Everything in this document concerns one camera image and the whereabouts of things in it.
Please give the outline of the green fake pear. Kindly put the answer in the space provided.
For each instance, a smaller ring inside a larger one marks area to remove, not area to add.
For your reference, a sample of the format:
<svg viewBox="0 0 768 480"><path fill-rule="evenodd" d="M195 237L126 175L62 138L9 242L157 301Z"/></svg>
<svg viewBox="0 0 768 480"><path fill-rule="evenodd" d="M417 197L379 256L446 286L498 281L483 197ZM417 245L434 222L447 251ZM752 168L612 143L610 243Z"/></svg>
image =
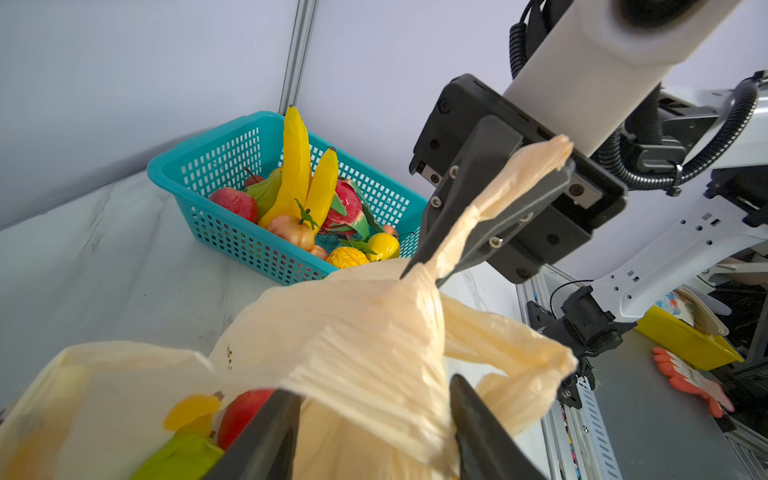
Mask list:
<svg viewBox="0 0 768 480"><path fill-rule="evenodd" d="M200 434L172 438L146 460L131 479L202 479L224 451Z"/></svg>

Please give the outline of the cream banana print plastic bag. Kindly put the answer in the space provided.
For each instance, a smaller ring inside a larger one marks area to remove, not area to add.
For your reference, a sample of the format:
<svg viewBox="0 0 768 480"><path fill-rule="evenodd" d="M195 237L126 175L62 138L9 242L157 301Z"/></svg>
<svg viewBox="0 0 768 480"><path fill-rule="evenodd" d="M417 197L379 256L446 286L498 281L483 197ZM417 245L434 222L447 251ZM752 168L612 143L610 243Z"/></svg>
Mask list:
<svg viewBox="0 0 768 480"><path fill-rule="evenodd" d="M510 157L567 160L557 136ZM339 270L266 290L209 356L108 341L60 352L1 428L5 479L127 479L186 426L251 389L303 398L298 479L441 479L457 474L447 358L486 364L475 390L507 434L538 422L576 368L527 325L438 290L436 257Z"/></svg>

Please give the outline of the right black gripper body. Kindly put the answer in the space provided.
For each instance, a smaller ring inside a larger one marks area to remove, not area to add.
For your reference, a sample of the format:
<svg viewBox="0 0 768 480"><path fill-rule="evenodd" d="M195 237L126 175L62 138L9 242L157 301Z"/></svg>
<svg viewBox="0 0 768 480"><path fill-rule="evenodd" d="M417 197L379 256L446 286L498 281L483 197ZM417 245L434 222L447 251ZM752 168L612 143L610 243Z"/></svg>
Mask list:
<svg viewBox="0 0 768 480"><path fill-rule="evenodd" d="M553 133L471 74L449 82L428 117L414 146L411 174L430 181L435 191L430 206L438 207L436 191L449 173L460 148L480 119L495 115L522 135L521 148L553 138ZM620 213L626 188L596 162L578 151L570 158L575 170L570 183L518 238L554 264L588 242L594 230Z"/></svg>

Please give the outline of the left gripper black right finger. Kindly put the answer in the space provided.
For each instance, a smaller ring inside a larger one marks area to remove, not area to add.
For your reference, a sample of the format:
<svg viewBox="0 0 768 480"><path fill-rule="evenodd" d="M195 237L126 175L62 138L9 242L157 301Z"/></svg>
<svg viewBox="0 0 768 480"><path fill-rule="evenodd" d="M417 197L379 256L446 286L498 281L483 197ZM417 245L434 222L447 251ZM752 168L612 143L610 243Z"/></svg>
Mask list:
<svg viewBox="0 0 768 480"><path fill-rule="evenodd" d="M460 455L459 479L545 479L460 374L450 380L450 406Z"/></svg>

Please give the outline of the teal plastic fruit basket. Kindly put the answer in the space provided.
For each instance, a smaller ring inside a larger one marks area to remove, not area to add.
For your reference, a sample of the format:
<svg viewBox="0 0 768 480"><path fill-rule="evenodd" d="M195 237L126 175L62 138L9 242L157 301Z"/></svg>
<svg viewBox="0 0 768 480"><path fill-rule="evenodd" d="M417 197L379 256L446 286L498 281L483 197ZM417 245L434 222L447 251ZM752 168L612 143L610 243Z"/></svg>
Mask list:
<svg viewBox="0 0 768 480"><path fill-rule="evenodd" d="M151 160L149 178L197 240L285 285L412 256L426 200L340 149L332 175L331 143L304 131L287 147L284 124L272 112L228 122Z"/></svg>

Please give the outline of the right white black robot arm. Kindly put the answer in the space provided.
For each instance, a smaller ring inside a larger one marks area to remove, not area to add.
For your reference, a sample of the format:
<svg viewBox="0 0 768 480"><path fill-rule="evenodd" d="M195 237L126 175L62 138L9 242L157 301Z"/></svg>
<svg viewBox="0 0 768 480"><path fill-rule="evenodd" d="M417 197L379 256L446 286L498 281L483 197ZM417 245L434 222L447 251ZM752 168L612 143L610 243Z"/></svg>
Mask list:
<svg viewBox="0 0 768 480"><path fill-rule="evenodd" d="M447 84L414 148L412 167L435 167L437 188L426 207L414 263L433 258L470 203L523 147L549 139L536 120L472 75ZM563 169L488 220L472 227L457 269L490 262L515 283L585 244L625 206L623 183L599 158L571 154ZM575 374L621 344L657 299L716 262L767 237L767 170L718 170L694 209L622 267L580 287L554 311L530 303L532 325L569 348Z"/></svg>

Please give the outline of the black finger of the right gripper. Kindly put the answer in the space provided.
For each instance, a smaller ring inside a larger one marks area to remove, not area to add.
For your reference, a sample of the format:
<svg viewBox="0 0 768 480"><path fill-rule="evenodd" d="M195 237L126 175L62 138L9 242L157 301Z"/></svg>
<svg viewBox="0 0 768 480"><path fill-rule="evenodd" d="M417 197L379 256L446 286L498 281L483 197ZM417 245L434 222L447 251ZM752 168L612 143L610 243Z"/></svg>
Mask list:
<svg viewBox="0 0 768 480"><path fill-rule="evenodd" d="M570 183L572 160L545 164L544 175L530 157L497 161L465 160L453 167L454 179L440 187L436 213L438 283L489 262L508 281L521 284L543 260L518 238Z"/></svg>
<svg viewBox="0 0 768 480"><path fill-rule="evenodd" d="M424 212L419 247L403 273L417 264L436 257L440 244L448 239L459 218L480 198L491 182L501 177L501 171L522 143L522 135L495 115L480 119L453 160L448 175L438 186L438 207ZM490 220L480 220L469 228L465 244L459 248L457 264L450 274L474 267L489 259L511 237L522 214L510 201Z"/></svg>

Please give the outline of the red yellow fake apple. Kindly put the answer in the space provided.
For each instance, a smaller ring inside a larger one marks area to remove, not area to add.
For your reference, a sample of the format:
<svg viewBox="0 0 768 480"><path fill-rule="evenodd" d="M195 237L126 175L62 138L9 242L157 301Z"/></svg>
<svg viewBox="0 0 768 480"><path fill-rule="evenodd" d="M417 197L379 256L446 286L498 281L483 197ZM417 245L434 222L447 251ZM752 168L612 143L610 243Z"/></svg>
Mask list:
<svg viewBox="0 0 768 480"><path fill-rule="evenodd" d="M290 244L310 252L315 247L313 229L291 215L279 215L267 226L267 230Z"/></svg>

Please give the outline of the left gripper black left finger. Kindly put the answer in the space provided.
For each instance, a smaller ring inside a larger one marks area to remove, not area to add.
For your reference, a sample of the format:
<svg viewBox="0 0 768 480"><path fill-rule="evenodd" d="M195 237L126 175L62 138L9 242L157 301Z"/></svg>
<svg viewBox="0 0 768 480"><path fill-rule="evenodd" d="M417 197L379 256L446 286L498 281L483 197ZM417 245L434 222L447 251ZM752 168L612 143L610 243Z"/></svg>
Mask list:
<svg viewBox="0 0 768 480"><path fill-rule="evenodd" d="M283 390L245 427L206 479L291 479L303 398Z"/></svg>

